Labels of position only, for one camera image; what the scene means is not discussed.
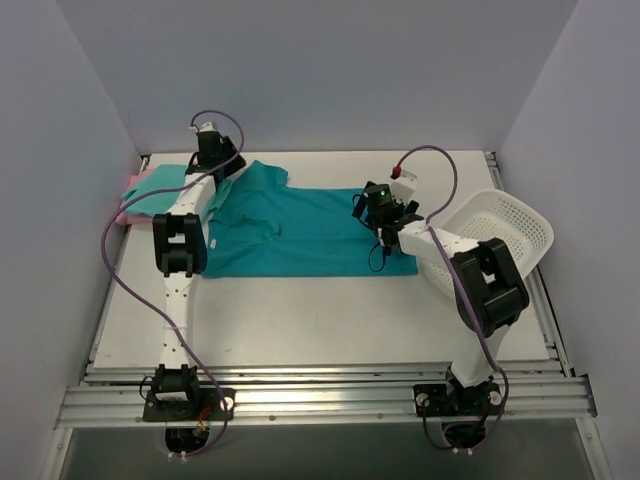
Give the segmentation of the teal t shirt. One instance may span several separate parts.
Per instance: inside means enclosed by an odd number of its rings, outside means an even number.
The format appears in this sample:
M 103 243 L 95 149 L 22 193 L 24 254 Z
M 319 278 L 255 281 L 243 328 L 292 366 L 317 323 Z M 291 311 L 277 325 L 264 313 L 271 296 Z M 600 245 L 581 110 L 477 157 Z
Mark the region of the teal t shirt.
M 254 161 L 210 202 L 203 277 L 413 276 L 414 257 L 381 260 L 352 215 L 358 188 L 296 188 L 288 172 Z

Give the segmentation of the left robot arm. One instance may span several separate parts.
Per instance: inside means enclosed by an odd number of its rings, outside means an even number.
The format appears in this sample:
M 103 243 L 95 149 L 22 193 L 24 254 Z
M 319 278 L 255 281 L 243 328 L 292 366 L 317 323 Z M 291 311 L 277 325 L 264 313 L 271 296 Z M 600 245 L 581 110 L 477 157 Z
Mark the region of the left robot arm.
M 170 322 L 148 405 L 169 410 L 179 419 L 194 417 L 202 405 L 190 341 L 195 287 L 207 265 L 208 202 L 222 180 L 246 165 L 230 137 L 214 123 L 206 122 L 194 131 L 198 150 L 188 163 L 184 188 L 169 209 L 152 220 L 155 264 L 163 277 L 164 314 Z

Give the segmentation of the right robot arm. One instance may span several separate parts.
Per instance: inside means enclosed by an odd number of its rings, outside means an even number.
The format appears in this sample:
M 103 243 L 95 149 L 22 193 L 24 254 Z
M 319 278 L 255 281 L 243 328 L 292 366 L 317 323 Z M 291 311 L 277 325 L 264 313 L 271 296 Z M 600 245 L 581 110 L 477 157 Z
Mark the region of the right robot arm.
M 450 274 L 458 314 L 471 334 L 449 367 L 444 400 L 455 412 L 469 411 L 499 370 L 503 338 L 530 303 L 508 245 L 499 237 L 476 240 L 434 228 L 417 214 L 417 202 L 395 199 L 389 184 L 369 181 L 352 203 L 352 216 L 374 233 L 384 258 L 398 251 Z

